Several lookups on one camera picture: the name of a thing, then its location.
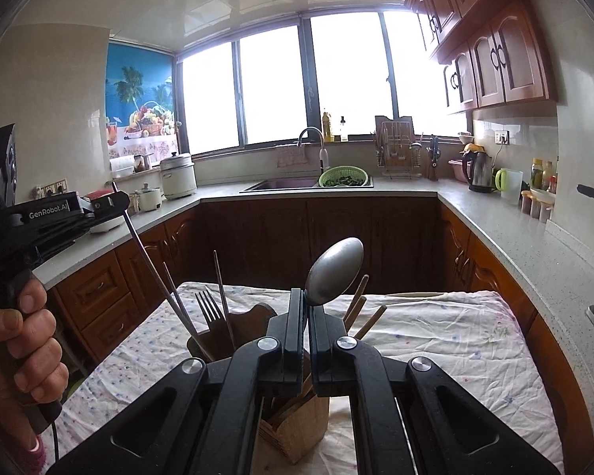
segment white countertop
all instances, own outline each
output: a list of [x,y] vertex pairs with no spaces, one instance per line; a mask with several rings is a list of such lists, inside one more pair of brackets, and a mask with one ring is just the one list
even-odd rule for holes
[[[454,180],[374,179],[374,188],[240,191],[254,182],[199,187],[187,198],[163,201],[157,211],[132,217],[139,233],[201,203],[201,201],[330,196],[436,196],[469,226],[496,255],[528,295],[550,327],[575,373],[594,428],[594,326],[586,315],[594,304],[594,269],[545,225],[506,204],[498,194],[478,194]],[[56,285],[97,257],[130,239],[125,225],[105,234],[87,234],[35,270],[46,288]]]

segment blue sky in poster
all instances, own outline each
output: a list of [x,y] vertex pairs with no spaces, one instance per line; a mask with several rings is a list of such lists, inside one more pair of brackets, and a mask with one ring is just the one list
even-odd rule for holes
[[106,116],[111,121],[119,118],[119,126],[129,125],[130,114],[136,108],[133,103],[122,103],[116,93],[116,82],[124,80],[122,68],[131,66],[143,74],[143,96],[137,100],[139,107],[148,101],[157,101],[157,88],[166,84],[170,94],[164,107],[172,109],[171,98],[171,56],[133,46],[109,43],[106,65]]

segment paper towel roll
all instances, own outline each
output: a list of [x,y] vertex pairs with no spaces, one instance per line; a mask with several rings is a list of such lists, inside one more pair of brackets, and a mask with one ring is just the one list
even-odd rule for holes
[[129,168],[134,165],[134,155],[124,155],[110,160],[110,168],[112,172],[119,171],[119,169]]

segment metal bolt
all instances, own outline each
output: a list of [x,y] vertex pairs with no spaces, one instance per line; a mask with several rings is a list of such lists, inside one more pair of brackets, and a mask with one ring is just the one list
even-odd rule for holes
[[426,357],[414,357],[412,359],[412,368],[418,371],[429,371],[433,366],[431,360]]
[[203,369],[204,362],[196,357],[192,357],[191,359],[187,359],[184,363],[182,363],[182,370],[187,374],[191,375],[192,373],[198,373],[201,369]]
[[279,343],[275,338],[261,338],[260,341],[258,341],[258,348],[260,348],[260,350],[274,350],[277,348],[278,344]]
[[350,338],[350,336],[341,336],[337,339],[337,346],[343,350],[352,350],[356,344],[356,339]]

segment electric kettle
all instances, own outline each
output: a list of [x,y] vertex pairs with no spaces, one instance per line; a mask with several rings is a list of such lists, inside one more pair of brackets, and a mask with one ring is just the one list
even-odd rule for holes
[[462,158],[462,171],[469,181],[470,190],[478,193],[490,193],[493,190],[492,161],[493,158],[486,152],[470,150],[464,154]]

